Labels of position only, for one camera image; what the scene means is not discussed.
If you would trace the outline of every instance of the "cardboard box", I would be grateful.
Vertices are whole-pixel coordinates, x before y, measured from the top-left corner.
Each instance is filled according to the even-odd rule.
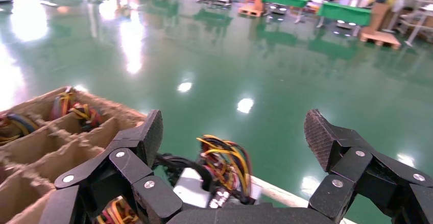
[[[146,115],[124,105],[76,91],[79,102],[99,109],[103,123],[83,133],[72,114],[49,121],[54,99],[65,89],[6,111],[28,115],[40,128],[0,146],[0,223],[37,224],[58,176],[99,155],[120,130],[146,120]]]
[[[370,25],[362,29],[363,33],[374,34],[376,31],[380,30],[382,22],[386,14],[390,11],[390,6],[388,4],[374,3],[371,9],[371,19]]]
[[[34,172],[17,171],[0,185],[0,223],[7,223],[54,189],[53,184]]]

